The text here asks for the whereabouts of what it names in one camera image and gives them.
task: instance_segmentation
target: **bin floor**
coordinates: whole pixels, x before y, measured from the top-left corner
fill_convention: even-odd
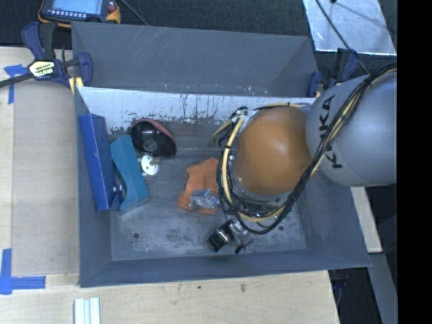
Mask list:
[[[177,155],[161,160],[157,175],[145,178],[150,194],[148,202],[124,215],[110,212],[114,261],[215,254],[207,239],[225,223],[223,212],[218,210],[215,215],[193,213],[177,206],[177,201],[188,179],[186,168],[212,156],[220,157],[219,147],[207,146],[218,126],[212,123],[170,123],[165,126],[175,137]],[[305,249],[297,208],[294,207],[273,231],[263,236],[254,235],[253,239],[254,242],[241,253]],[[224,246],[218,254],[232,254],[235,247],[235,244]]]

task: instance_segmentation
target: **gray metal cylinder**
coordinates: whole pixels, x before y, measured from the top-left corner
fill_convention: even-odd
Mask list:
[[[367,76],[325,91],[311,107],[306,141],[313,156],[339,108]],[[396,182],[397,74],[381,77],[368,88],[354,117],[327,151],[319,169],[345,186],[378,186]]]

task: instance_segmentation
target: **wire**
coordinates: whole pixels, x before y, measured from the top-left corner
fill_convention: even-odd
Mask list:
[[[329,22],[331,28],[334,30],[334,32],[337,34],[337,37],[339,37],[339,39],[342,41],[342,43],[344,44],[345,48],[347,49],[352,49],[348,43],[345,41],[344,37],[342,37],[342,35],[340,34],[340,32],[337,30],[337,28],[335,27],[335,24],[333,24],[333,22],[331,21],[329,15],[327,14],[327,12],[324,10],[324,7],[321,5],[321,3],[319,2],[319,0],[315,0],[317,2],[317,5],[319,7],[319,9],[321,10],[321,12],[323,12],[323,15],[325,17],[325,19],[327,19],[327,21]],[[360,64],[361,68],[367,73],[367,74],[371,74],[366,66],[363,64],[363,62],[358,59],[358,63]]]
[[[150,26],[149,23],[147,23],[144,18],[142,18],[137,11],[135,11],[126,1],[120,0],[144,25]]]

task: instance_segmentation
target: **digital display device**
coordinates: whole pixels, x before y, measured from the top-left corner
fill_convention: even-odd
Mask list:
[[[114,0],[43,0],[38,19],[70,28],[73,21],[120,23],[120,11]]]

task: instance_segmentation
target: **orange cloth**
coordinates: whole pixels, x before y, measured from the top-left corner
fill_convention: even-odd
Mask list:
[[[216,196],[217,192],[217,182],[216,182],[216,169],[218,160],[214,157],[210,157],[209,159],[200,162],[196,165],[191,165],[186,168],[188,172],[189,178],[186,183],[186,188],[180,195],[177,205],[183,209],[191,211],[192,209],[189,207],[190,204],[190,195],[195,190],[206,190],[211,189],[211,193],[213,196]],[[204,208],[199,208],[198,213],[204,213],[207,215],[214,215],[216,213],[217,208],[207,210]]]

